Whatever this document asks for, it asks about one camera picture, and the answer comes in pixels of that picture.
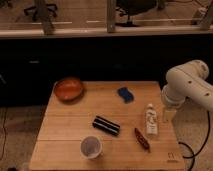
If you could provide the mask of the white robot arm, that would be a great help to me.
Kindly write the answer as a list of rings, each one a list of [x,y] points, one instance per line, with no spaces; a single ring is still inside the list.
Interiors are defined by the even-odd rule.
[[[213,111],[213,85],[206,82],[208,75],[208,65],[202,60],[192,60],[167,71],[167,84],[161,92],[164,122],[173,119],[186,98],[209,112]]]

